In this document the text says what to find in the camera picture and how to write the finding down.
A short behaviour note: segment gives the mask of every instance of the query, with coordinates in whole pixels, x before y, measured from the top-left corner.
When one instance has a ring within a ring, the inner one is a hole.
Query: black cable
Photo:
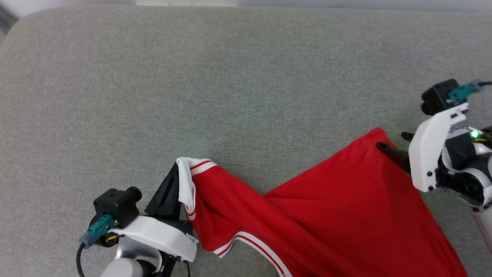
[[[189,271],[189,263],[188,261],[184,261],[184,263],[186,264],[186,268],[188,268],[188,277],[191,277],[191,273]]]
[[[75,262],[77,263],[77,271],[79,272],[80,277],[86,277],[84,272],[82,272],[82,265],[80,264],[80,255],[82,254],[82,249],[86,246],[85,243],[81,243],[79,250],[77,251],[77,257],[75,258]]]

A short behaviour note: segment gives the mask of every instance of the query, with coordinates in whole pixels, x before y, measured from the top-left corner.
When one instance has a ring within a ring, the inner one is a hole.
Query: basketball jersey
[[[374,129],[264,196],[211,160],[179,158],[179,201],[203,249],[223,257],[242,241],[281,277],[466,276],[379,141],[390,143]]]

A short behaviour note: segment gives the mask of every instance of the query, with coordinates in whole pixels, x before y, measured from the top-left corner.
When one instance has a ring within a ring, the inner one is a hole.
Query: gray fabric surface
[[[211,158],[263,194],[377,126],[405,147],[399,133],[426,118],[428,87],[492,78],[491,29],[487,14],[333,9],[98,6],[23,19],[0,47],[0,275],[76,276],[92,200],[133,185],[143,210],[179,156]],[[491,104],[490,90],[473,96],[469,124],[490,125]],[[466,205],[424,198],[469,275],[489,275]],[[83,252],[86,276],[114,254]],[[241,242],[223,259],[198,251],[191,271],[276,275]]]

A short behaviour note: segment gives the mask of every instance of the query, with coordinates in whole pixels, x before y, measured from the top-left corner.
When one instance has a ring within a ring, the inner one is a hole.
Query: white label
[[[195,238],[194,236],[187,233],[186,237],[189,238],[189,240],[192,241],[195,245],[198,243],[198,239]]]

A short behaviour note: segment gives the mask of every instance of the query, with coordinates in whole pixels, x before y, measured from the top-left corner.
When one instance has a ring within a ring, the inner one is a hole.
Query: green light
[[[470,135],[472,138],[478,138],[480,136],[480,133],[477,130],[471,131]]]

